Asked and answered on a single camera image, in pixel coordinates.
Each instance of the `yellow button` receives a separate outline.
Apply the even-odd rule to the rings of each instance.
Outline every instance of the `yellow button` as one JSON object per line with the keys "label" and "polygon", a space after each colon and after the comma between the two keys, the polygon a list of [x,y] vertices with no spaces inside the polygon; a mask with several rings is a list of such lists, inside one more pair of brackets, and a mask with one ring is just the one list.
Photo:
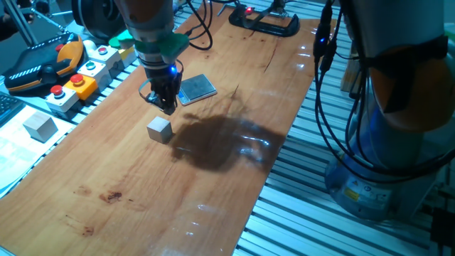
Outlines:
{"label": "yellow button", "polygon": [[98,89],[97,81],[85,75],[77,74],[75,79],[71,79],[65,84],[65,87],[76,91],[77,96],[81,100],[86,100],[96,89]]}

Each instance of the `white paper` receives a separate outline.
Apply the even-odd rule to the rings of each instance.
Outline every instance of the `white paper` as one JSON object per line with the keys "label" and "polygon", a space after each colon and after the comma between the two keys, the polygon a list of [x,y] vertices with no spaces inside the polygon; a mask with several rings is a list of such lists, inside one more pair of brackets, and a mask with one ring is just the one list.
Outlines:
{"label": "white paper", "polygon": [[0,128],[0,190],[17,182],[49,148],[74,127],[73,124],[52,117],[58,131],[46,143],[36,141],[22,124],[37,111],[39,110],[26,106]]}

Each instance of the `green button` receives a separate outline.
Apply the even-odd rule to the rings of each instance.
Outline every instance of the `green button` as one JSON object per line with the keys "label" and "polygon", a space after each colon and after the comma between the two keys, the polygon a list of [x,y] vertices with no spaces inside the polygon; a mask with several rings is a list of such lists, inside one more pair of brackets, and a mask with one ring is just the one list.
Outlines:
{"label": "green button", "polygon": [[94,70],[96,68],[96,65],[90,61],[85,65],[85,67],[87,67],[88,70]]}

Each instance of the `keyboard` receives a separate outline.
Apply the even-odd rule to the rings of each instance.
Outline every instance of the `keyboard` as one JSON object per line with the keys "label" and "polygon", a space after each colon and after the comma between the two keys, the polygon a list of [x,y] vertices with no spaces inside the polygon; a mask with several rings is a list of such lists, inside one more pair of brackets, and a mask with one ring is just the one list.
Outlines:
{"label": "keyboard", "polygon": [[25,106],[22,101],[0,92],[0,127],[6,124]]}

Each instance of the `black clamp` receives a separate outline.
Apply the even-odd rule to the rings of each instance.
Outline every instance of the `black clamp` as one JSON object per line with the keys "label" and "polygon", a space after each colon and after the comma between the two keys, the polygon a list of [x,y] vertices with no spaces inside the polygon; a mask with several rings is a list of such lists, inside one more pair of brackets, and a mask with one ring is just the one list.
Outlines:
{"label": "black clamp", "polygon": [[292,20],[288,26],[277,26],[270,23],[262,22],[261,20],[269,15],[271,12],[282,13],[284,11],[284,1],[274,0],[272,5],[265,9],[264,11],[259,12],[259,16],[254,20],[247,18],[247,16],[253,14],[255,10],[251,7],[247,7],[244,4],[238,4],[234,11],[229,16],[229,22],[240,28],[251,29],[253,31],[258,31],[261,33],[267,33],[273,36],[280,37],[289,37],[297,34],[300,29],[300,20],[299,17],[294,14]]}

